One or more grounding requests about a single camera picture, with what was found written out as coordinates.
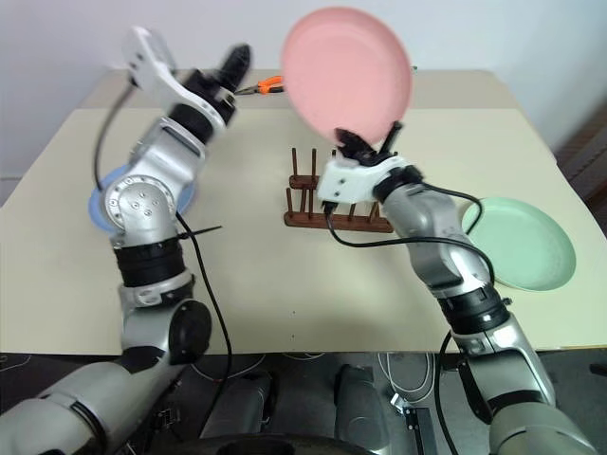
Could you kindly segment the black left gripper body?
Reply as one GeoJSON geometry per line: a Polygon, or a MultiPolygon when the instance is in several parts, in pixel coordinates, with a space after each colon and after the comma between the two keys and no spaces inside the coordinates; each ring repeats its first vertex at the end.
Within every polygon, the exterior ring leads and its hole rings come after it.
{"type": "Polygon", "coordinates": [[[205,100],[219,114],[226,125],[230,124],[236,111],[234,96],[219,83],[212,73],[193,69],[183,80],[183,85],[205,100]]]}

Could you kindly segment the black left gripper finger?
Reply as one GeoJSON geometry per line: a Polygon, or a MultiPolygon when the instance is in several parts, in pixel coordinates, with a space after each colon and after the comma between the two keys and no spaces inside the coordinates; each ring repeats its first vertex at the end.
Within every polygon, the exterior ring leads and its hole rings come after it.
{"type": "Polygon", "coordinates": [[[237,86],[242,79],[241,47],[233,46],[216,71],[221,86],[237,86]]]}
{"type": "Polygon", "coordinates": [[[235,92],[238,90],[238,88],[241,85],[241,82],[243,81],[243,79],[246,77],[249,67],[250,67],[250,61],[251,61],[251,50],[250,50],[250,46],[247,44],[240,44],[239,45],[241,47],[241,62],[242,62],[242,79],[240,81],[240,83],[237,86],[227,86],[227,88],[229,89],[229,91],[231,92],[235,92]]]}

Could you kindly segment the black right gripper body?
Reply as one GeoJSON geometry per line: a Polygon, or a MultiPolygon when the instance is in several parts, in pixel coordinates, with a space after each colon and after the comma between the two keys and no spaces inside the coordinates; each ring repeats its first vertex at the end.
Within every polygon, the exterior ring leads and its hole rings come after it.
{"type": "Polygon", "coordinates": [[[342,150],[341,154],[344,158],[354,160],[359,165],[378,165],[383,161],[394,157],[393,153],[370,151],[346,151],[342,150]]]}

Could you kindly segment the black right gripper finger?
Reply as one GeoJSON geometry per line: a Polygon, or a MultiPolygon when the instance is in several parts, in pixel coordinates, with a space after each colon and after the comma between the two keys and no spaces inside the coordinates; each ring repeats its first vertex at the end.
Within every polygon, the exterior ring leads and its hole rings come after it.
{"type": "Polygon", "coordinates": [[[393,144],[398,137],[401,129],[403,128],[403,124],[400,121],[394,121],[388,135],[385,137],[382,143],[382,151],[390,152],[392,150],[393,144]]]}
{"type": "Polygon", "coordinates": [[[340,153],[345,157],[354,157],[357,154],[371,154],[376,151],[359,135],[342,128],[334,130],[340,153]]]}

